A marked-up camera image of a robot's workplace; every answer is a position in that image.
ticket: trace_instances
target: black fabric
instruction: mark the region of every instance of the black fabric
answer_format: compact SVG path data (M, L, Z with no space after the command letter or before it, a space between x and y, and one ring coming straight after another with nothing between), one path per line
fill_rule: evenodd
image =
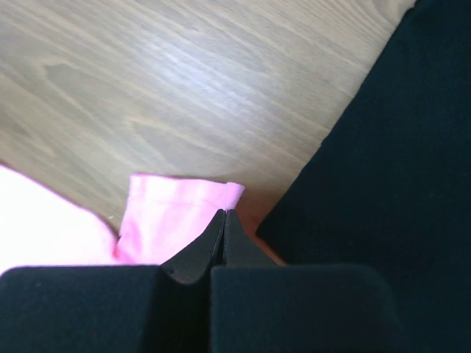
M386 282L358 265L211 271L213 353L403 352Z
M0 277L0 352L206 352L210 267L224 219L218 211L161 267L8 271Z
M471 351L471 1L419 0L257 234L390 281L413 352Z

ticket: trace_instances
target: black foam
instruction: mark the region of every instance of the black foam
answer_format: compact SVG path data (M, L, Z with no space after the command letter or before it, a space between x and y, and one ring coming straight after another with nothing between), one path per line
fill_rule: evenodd
M226 215L224 225L224 264L230 267L277 266L244 232L235 210Z
M213 353L405 348L389 285L364 266L218 266L211 288Z
M218 211L162 267L8 271L0 277L0 352L206 352L209 270L224 217Z
M471 1L419 0L259 227L392 284L414 352L471 352Z

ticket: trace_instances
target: pink cloth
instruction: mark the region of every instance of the pink cloth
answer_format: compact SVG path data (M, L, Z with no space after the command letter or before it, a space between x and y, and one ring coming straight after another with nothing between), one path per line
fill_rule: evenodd
M90 211L0 166L0 275L19 266L164 263L243 191L232 182L133 175L116 239Z

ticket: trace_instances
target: wooden floor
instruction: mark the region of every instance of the wooden floor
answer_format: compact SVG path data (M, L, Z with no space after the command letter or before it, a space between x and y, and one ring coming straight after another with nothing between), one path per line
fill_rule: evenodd
M131 173L240 182L251 232L413 2L0 0L0 162L115 227Z

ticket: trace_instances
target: black cloth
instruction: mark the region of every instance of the black cloth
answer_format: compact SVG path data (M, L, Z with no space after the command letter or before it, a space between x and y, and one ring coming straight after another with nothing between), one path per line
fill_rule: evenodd
M257 234L391 283L413 352L471 352L471 1L419 0Z

